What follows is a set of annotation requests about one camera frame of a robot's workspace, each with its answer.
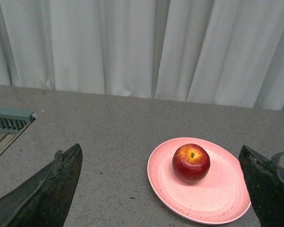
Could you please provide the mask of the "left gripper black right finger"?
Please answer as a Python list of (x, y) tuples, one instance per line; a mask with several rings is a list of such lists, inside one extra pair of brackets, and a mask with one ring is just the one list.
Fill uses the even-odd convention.
[(269, 160), (244, 145), (239, 155), (251, 205), (262, 227), (284, 227), (284, 151)]

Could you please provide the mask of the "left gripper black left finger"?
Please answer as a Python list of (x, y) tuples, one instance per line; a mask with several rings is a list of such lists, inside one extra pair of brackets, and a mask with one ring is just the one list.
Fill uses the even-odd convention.
[(0, 198), (0, 227), (62, 227), (68, 216), (82, 167), (77, 143)]

